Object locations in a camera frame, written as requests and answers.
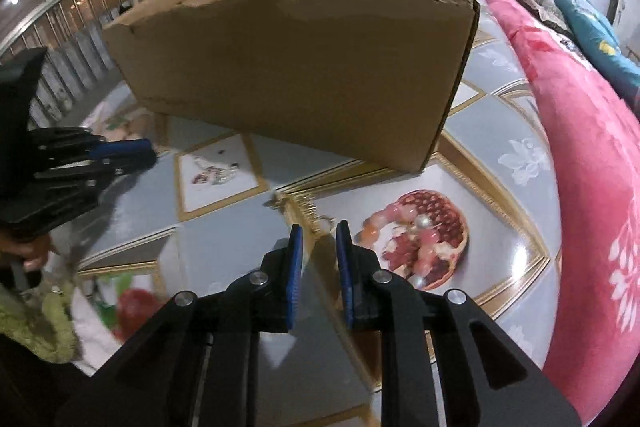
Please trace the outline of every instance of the green towel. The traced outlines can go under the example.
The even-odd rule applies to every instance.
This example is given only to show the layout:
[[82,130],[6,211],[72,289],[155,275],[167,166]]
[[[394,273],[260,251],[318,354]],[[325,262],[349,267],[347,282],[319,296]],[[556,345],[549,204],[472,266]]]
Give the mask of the green towel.
[[73,292],[68,281],[53,284],[43,279],[22,294],[0,285],[0,333],[46,362],[70,362],[78,346],[68,313]]

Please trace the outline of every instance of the pillow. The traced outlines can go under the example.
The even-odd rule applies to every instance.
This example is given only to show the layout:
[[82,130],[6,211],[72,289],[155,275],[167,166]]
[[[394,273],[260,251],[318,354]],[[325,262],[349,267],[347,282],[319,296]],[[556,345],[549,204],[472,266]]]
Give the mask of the pillow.
[[583,53],[616,93],[640,116],[640,67],[620,51],[611,24],[588,0],[554,0]]
[[569,37],[574,38],[571,30],[567,26],[562,12],[558,9],[558,6],[554,4],[552,0],[516,0],[523,6],[529,13],[531,13],[536,19],[547,26],[555,30],[556,32]]

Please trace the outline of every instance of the white cloth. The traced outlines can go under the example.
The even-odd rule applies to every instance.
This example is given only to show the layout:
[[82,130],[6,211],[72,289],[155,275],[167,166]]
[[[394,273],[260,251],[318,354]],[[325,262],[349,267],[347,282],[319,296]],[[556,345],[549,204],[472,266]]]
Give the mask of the white cloth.
[[71,318],[80,346],[80,358],[74,360],[73,364],[90,377],[121,344],[102,323],[79,288],[75,289],[71,301]]

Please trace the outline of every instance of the human hand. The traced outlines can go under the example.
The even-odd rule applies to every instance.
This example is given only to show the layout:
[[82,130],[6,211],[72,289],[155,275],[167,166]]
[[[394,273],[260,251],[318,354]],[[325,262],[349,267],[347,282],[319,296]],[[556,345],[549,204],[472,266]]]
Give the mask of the human hand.
[[48,233],[29,243],[18,243],[7,232],[0,230],[0,252],[24,257],[24,269],[27,272],[39,270],[46,264],[50,247],[51,238]]

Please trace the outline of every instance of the pink blanket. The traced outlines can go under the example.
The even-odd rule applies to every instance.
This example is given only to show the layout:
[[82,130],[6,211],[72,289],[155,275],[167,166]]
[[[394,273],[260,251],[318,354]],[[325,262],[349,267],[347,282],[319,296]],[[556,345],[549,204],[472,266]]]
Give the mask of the pink blanket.
[[640,352],[640,124],[606,80],[514,0],[486,0],[538,102],[558,178],[562,275],[544,371],[583,424]]

